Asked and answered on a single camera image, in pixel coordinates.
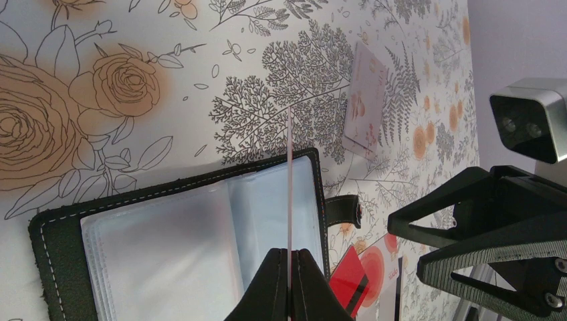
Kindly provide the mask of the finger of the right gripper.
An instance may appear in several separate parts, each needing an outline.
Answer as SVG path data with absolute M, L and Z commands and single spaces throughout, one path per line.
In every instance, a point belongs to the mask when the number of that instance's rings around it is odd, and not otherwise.
M 448 229 L 415 225 L 442 209 L 453 212 Z M 486 171 L 468 167 L 424 197 L 388 216 L 390 234 L 433 247 L 501 229 L 533 217 L 566 211 L 566 188 L 511 165 Z
M 504 318 L 565 318 L 566 241 L 491 243 L 460 241 L 424 255 L 417 276 Z

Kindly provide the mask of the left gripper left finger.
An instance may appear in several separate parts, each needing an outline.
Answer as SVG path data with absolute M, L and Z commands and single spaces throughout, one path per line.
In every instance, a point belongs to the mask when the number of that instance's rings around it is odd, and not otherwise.
M 264 257 L 242 299 L 225 320 L 287 320 L 287 282 L 287 250 L 272 248 Z

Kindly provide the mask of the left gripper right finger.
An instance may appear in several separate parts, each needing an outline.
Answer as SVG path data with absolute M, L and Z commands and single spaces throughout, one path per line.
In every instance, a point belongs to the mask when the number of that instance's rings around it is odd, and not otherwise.
M 292 320 L 352 320 L 307 249 L 292 251 L 290 304 Z

